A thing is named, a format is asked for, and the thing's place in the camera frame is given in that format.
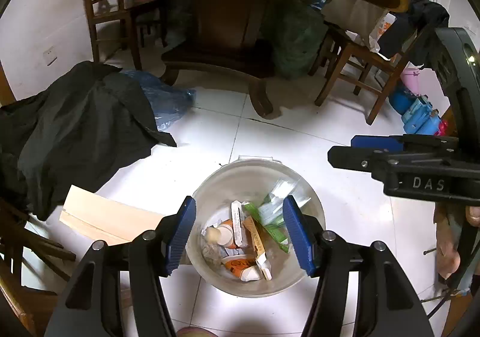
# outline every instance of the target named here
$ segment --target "blue plastic bag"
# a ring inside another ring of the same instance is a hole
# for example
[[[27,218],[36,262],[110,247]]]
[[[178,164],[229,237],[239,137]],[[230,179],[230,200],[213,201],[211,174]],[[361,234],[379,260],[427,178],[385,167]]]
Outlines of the blue plastic bag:
[[[158,131],[165,131],[194,104],[195,90],[178,89],[163,83],[145,71],[122,70],[123,74],[137,80],[152,107]]]

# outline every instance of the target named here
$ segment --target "bolt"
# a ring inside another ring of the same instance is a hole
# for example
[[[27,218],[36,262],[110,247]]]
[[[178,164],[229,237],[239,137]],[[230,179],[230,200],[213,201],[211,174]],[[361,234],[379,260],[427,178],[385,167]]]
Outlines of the bolt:
[[[333,241],[335,238],[337,238],[337,234],[335,234],[333,231],[327,230],[323,232],[322,237],[327,241]]]
[[[378,251],[384,251],[387,248],[387,245],[385,245],[385,243],[382,241],[375,241],[373,243],[373,247],[375,247],[375,249]]]
[[[103,248],[103,246],[105,245],[105,242],[103,241],[95,241],[94,243],[92,243],[92,249],[93,250],[100,250]]]
[[[147,230],[145,231],[145,233],[142,234],[142,238],[145,241],[151,241],[153,238],[155,238],[156,235],[157,233],[155,233],[155,230]]]

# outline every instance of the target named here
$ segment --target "electrical socket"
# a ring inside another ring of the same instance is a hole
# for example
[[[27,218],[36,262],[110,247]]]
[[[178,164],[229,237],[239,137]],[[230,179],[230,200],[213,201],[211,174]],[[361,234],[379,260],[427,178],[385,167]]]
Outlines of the electrical socket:
[[[47,66],[51,65],[57,58],[57,54],[55,52],[55,47],[50,47],[48,50],[44,51],[43,59]]]

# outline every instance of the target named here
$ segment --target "pink bucket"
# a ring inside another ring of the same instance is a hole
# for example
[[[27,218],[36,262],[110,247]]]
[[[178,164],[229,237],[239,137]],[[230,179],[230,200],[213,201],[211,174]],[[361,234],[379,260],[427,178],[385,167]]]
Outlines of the pink bucket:
[[[421,94],[419,89],[419,75],[420,70],[412,68],[406,68],[402,74],[400,74],[403,84],[409,91],[416,95]]]

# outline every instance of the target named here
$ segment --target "red object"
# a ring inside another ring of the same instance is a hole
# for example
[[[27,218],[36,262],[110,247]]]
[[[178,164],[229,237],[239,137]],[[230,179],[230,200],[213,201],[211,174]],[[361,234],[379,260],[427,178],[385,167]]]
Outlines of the red object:
[[[445,136],[447,128],[448,128],[448,121],[442,120],[442,122],[438,126],[438,131],[434,135]]]

